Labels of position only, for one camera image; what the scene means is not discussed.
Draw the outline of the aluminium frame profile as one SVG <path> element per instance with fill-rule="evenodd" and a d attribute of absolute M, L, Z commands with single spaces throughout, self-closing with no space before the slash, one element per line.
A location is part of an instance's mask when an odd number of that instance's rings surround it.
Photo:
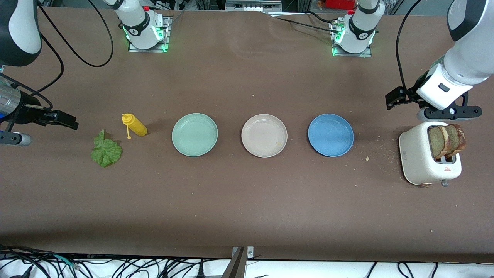
<path fill-rule="evenodd" d="M 282 0 L 225 0 L 225 11 L 282 12 Z"/>

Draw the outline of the red background object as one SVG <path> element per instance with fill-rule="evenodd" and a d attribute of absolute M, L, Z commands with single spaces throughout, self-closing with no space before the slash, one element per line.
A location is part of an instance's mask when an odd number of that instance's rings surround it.
<path fill-rule="evenodd" d="M 324 0 L 324 6 L 335 10 L 353 10 L 356 0 Z"/>

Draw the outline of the grey metal post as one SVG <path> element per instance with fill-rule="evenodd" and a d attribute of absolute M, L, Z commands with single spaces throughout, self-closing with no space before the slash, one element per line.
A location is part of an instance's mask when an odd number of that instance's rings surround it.
<path fill-rule="evenodd" d="M 248 259 L 248 248 L 236 247 L 233 256 L 221 278 L 245 278 L 245 268 Z"/>

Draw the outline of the mint green plate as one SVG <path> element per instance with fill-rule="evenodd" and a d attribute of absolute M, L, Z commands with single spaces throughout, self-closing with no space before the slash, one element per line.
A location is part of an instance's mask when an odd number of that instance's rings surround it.
<path fill-rule="evenodd" d="M 189 157 L 198 157 L 215 147 L 218 127 L 215 121 L 203 113 L 190 113 L 180 118 L 172 130 L 175 149 Z"/>

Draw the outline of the green lettuce leaf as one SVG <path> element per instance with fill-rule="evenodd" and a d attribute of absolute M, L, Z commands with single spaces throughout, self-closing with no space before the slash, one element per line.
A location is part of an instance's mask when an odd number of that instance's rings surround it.
<path fill-rule="evenodd" d="M 113 165 L 122 155 L 122 147 L 116 141 L 106 139 L 105 135 L 105 130 L 102 129 L 94 137 L 94 148 L 91 152 L 92 160 L 103 168 Z"/>

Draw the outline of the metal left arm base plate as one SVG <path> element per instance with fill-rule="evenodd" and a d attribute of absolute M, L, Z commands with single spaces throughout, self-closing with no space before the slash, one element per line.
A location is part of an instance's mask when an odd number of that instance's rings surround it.
<path fill-rule="evenodd" d="M 328 24 L 330 30 L 336 31 L 336 33 L 332 33 L 330 35 L 331 43 L 332 43 L 332 55 L 333 56 L 346 56 L 346 57 L 357 57 L 357 58 L 370 58 L 372 56 L 372 51 L 370 44 L 372 43 L 372 39 L 367 43 L 364 51 L 360 53 L 350 53 L 342 48 L 338 42 L 342 39 L 344 34 L 346 34 L 346 30 L 343 26 L 342 21 L 332 21 Z"/>

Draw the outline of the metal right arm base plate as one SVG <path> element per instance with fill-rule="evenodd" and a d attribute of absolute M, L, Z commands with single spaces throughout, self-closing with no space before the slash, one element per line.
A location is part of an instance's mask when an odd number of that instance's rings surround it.
<path fill-rule="evenodd" d="M 138 32 L 135 28 L 125 27 L 129 52 L 165 53 L 168 51 L 172 17 L 155 14 L 148 25 Z"/>

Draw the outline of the yellow mustard squeeze bottle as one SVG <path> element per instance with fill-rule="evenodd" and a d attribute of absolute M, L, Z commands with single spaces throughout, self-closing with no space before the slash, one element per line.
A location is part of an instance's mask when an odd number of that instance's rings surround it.
<path fill-rule="evenodd" d="M 127 129 L 127 139 L 131 139 L 130 131 L 134 132 L 140 137 L 146 136 L 148 130 L 143 123 L 141 123 L 134 114 L 131 113 L 123 113 L 122 114 L 122 123 L 126 126 Z"/>

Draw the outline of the brown bread slice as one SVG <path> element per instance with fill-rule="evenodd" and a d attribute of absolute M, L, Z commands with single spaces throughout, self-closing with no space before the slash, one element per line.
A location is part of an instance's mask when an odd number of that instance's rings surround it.
<path fill-rule="evenodd" d="M 428 128 L 428 138 L 430 141 L 431 153 L 434 160 L 438 160 L 451 149 L 450 136 L 445 125 L 435 125 Z"/>
<path fill-rule="evenodd" d="M 445 157 L 449 158 L 466 149 L 467 142 L 464 129 L 459 124 L 447 125 L 446 131 L 449 136 L 450 148 Z"/>

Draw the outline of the blue plate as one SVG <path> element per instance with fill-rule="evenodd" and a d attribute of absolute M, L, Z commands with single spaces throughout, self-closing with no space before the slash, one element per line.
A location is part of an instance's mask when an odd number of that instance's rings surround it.
<path fill-rule="evenodd" d="M 316 116 L 308 126 L 312 148 L 326 157 L 339 157 L 351 150 L 354 132 L 343 117 L 326 113 Z"/>

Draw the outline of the small metal edge bracket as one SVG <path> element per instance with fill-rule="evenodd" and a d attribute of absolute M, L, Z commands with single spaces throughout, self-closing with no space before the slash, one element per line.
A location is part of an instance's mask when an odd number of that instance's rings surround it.
<path fill-rule="evenodd" d="M 236 251 L 240 248 L 240 246 L 234 246 L 232 248 L 232 257 L 234 257 Z M 247 254 L 247 259 L 253 259 L 254 258 L 254 247 L 253 246 L 244 246 L 245 248 L 245 253 Z"/>

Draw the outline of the white toaster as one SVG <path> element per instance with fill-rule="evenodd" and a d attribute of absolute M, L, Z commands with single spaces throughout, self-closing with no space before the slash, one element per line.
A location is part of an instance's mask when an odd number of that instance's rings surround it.
<path fill-rule="evenodd" d="M 428 187 L 458 178 L 462 173 L 459 154 L 450 160 L 445 157 L 434 158 L 428 131 L 435 127 L 446 127 L 444 122 L 423 122 L 399 137 L 401 165 L 404 177 L 413 185 Z"/>

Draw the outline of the beige plate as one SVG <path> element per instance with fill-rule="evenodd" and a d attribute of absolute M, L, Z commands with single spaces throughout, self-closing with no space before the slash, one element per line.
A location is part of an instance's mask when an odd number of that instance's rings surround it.
<path fill-rule="evenodd" d="M 279 154 L 288 142 L 284 123 L 270 114 L 258 114 L 249 118 L 240 132 L 244 148 L 261 158 Z"/>

